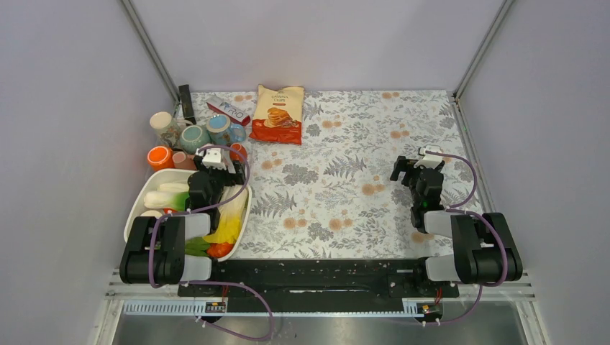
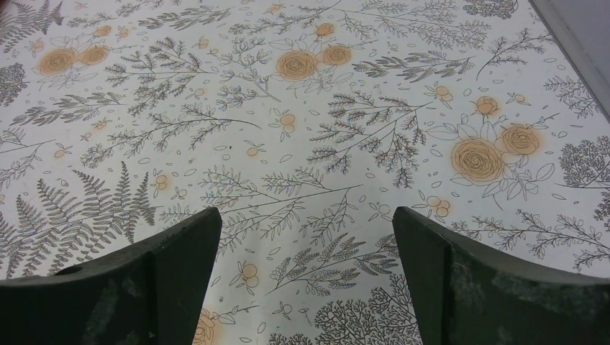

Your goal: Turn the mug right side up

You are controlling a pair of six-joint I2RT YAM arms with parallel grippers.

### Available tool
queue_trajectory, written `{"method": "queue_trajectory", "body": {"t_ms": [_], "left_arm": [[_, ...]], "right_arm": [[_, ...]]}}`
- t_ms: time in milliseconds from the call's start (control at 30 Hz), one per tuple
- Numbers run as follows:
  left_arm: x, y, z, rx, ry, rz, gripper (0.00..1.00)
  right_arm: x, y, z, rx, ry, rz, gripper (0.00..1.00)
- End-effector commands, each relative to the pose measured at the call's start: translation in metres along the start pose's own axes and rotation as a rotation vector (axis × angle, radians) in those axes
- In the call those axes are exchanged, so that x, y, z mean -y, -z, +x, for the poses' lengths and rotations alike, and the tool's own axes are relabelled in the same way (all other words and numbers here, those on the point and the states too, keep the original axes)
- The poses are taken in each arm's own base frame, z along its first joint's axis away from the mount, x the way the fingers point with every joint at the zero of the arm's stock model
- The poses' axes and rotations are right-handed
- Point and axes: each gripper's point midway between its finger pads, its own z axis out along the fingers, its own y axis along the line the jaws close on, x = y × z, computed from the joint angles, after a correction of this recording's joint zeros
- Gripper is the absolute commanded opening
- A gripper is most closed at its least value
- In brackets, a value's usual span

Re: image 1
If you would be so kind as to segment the pink faceted mug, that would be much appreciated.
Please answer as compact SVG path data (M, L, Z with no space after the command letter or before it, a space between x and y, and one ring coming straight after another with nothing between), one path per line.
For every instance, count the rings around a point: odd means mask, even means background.
M187 155L185 152L177 151L173 153L172 161L174 167L180 170L197 170L193 155Z

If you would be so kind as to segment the small orange red mug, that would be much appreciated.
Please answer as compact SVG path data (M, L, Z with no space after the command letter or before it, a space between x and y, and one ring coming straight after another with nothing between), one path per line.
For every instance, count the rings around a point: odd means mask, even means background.
M229 154L232 161L238 161L244 163L247 161L247 151L240 143L234 143L231 146L231 152Z

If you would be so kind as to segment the green round mug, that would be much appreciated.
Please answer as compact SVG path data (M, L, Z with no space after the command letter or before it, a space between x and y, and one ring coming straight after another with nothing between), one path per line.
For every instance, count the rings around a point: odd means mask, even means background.
M183 151L188 155L194 155L200 147L211 143L211 138L204 126L187 126L180 135L179 141Z

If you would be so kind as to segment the blue iridescent mug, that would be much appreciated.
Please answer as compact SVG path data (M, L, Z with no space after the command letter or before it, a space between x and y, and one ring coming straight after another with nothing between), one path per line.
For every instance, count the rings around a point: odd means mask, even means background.
M224 114L209 118L206 121L206 130L212 143L227 147L244 142L247 136L242 125L231 122L231 119Z

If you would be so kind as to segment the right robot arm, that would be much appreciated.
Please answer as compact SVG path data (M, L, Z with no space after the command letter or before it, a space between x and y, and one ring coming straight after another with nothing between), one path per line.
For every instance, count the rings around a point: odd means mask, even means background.
M390 176L409 189L412 226L421 234L452 241L451 254L419 259L412 277L415 291L430 296L441 282L498 286L520 280L523 263L505 216L444 208L443 166L443 162L424 165L422 160L399 156Z

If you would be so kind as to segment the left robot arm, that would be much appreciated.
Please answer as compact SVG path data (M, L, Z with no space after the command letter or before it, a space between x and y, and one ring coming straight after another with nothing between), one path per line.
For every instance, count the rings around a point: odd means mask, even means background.
M205 295L223 286L214 261L235 251L249 214L247 163L199 171L164 169L145 183L124 230L119 276L157 288L195 280Z

